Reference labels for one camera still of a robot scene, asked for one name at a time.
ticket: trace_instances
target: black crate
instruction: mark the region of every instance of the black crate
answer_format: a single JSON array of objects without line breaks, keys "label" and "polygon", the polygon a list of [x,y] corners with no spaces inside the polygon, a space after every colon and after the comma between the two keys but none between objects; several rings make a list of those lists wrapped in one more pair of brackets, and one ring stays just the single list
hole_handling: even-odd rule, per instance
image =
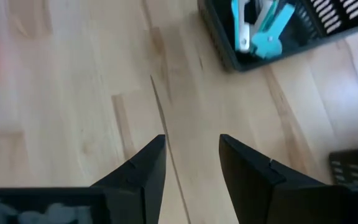
[{"label": "black crate", "polygon": [[336,184],[358,184],[358,149],[331,153],[329,166]]},{"label": "black crate", "polygon": [[264,60],[234,50],[231,0],[198,0],[199,13],[227,70],[248,71],[358,32],[358,0],[285,2],[295,7],[295,13],[280,36],[283,53]]}]

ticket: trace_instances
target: black plastic basket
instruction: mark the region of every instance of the black plastic basket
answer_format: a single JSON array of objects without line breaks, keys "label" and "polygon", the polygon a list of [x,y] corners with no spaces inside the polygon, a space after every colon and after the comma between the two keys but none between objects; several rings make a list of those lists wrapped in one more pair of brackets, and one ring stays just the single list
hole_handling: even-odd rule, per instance
[{"label": "black plastic basket", "polygon": [[358,149],[331,153],[329,166],[336,184],[358,184]]},{"label": "black plastic basket", "polygon": [[289,3],[295,7],[294,15],[280,36],[283,53],[263,60],[234,50],[231,0],[198,0],[198,10],[227,70],[251,70],[358,32],[358,0],[283,1],[280,0],[280,4]]}]

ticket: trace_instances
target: plastic basket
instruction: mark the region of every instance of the plastic basket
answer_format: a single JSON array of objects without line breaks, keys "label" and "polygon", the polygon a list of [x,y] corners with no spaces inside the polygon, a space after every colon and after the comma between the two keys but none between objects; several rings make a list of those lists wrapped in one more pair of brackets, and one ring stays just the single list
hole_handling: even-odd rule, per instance
[{"label": "plastic basket", "polygon": [[331,153],[329,166],[336,184],[358,184],[358,149]]},{"label": "plastic basket", "polygon": [[295,6],[280,36],[283,53],[262,60],[235,52],[231,0],[198,0],[199,13],[227,70],[244,72],[358,32],[358,0],[280,0],[283,3]]}]

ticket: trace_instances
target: wood grain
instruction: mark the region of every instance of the wood grain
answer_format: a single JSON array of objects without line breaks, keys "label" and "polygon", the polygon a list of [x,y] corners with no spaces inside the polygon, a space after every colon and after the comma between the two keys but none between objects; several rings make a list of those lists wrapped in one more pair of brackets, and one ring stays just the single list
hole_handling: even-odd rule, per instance
[{"label": "wood grain", "polygon": [[0,187],[88,186],[162,133],[160,223],[238,223],[221,133],[331,183],[358,145],[358,34],[228,74],[193,0],[0,0]]}]

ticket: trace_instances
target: black plastic part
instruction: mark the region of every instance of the black plastic part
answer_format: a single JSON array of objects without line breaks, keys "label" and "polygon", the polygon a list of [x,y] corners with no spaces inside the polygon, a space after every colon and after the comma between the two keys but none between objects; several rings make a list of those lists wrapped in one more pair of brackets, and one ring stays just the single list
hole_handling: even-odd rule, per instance
[{"label": "black plastic part", "polygon": [[[0,189],[0,223],[19,223],[27,212],[31,223],[53,217],[58,219],[55,223],[157,224],[165,160],[165,136],[159,135],[92,187]],[[88,207],[92,220],[80,222],[80,209]]]},{"label": "black plastic part", "polygon": [[[205,21],[219,58],[227,71],[245,72],[358,32],[358,16],[349,18],[358,9],[352,7],[358,4],[358,0],[341,2],[339,0],[281,0],[280,2],[295,6],[295,13],[280,36],[283,53],[278,57],[262,60],[251,54],[235,52],[231,0],[198,0],[199,13]],[[324,8],[331,8],[331,10],[325,11]],[[333,25],[337,22],[340,25],[333,29]]]},{"label": "black plastic part", "polygon": [[223,134],[219,155],[239,223],[358,223],[358,185],[324,185]]},{"label": "black plastic part", "polygon": [[358,184],[358,149],[330,153],[329,166],[336,184]]}]

